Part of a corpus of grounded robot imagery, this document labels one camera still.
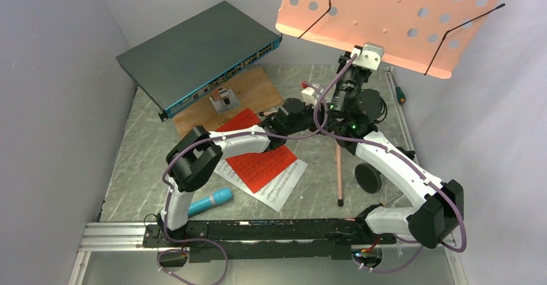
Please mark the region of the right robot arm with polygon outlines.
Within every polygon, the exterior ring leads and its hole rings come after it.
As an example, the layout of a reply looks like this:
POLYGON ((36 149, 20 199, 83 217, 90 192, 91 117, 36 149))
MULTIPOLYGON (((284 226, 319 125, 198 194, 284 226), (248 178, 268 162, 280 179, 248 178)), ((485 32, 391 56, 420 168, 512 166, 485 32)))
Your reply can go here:
POLYGON ((428 173, 411 159, 410 151, 394 146, 377 129, 375 122, 384 112, 383 99, 377 90, 362 88, 372 69, 359 65, 360 57, 356 52, 340 56, 337 75, 329 85, 334 94, 328 109, 335 121, 327 133, 363 160, 367 192, 377 192, 381 176, 385 176, 410 200, 411 206, 368 207, 355 226, 357 238, 371 243, 380 234, 406 235, 427 248, 441 244, 463 252, 468 241, 462 185, 428 173))

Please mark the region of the red sheet music booklet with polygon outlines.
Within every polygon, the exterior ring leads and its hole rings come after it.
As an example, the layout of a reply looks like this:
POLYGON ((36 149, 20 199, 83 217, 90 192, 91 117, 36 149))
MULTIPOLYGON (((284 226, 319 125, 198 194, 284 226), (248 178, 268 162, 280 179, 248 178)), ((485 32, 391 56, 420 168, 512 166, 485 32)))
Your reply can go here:
MULTIPOLYGON (((249 108, 216 129, 217 132, 240 130, 256 125, 261 120, 249 108)), ((265 187, 287 169, 297 157, 287 147, 281 146, 266 153, 247 153, 227 159, 228 164, 252 193, 265 187)))

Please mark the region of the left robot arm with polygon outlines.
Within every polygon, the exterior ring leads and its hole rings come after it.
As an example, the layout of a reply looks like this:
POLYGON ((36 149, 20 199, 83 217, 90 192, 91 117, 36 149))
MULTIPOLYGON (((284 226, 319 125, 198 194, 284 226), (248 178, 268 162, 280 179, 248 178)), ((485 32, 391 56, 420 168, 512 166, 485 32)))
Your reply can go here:
POLYGON ((324 102, 306 104, 290 98, 249 128, 209 132, 203 126, 194 127, 166 157, 168 166, 162 180, 169 190, 165 207, 157 216, 160 238, 169 246, 184 241, 194 193, 209 181, 221 160, 274 151, 305 130, 316 134, 316 123, 325 125, 328 109, 324 102))

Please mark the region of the pink music stand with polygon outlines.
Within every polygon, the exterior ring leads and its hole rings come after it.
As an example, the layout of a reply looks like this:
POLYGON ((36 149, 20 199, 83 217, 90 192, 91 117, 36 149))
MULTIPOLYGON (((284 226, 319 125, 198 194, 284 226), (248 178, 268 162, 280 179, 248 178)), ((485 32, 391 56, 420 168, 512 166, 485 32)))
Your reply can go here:
POLYGON ((281 0, 275 27, 350 51, 374 44, 377 60, 449 79, 500 0, 281 0))

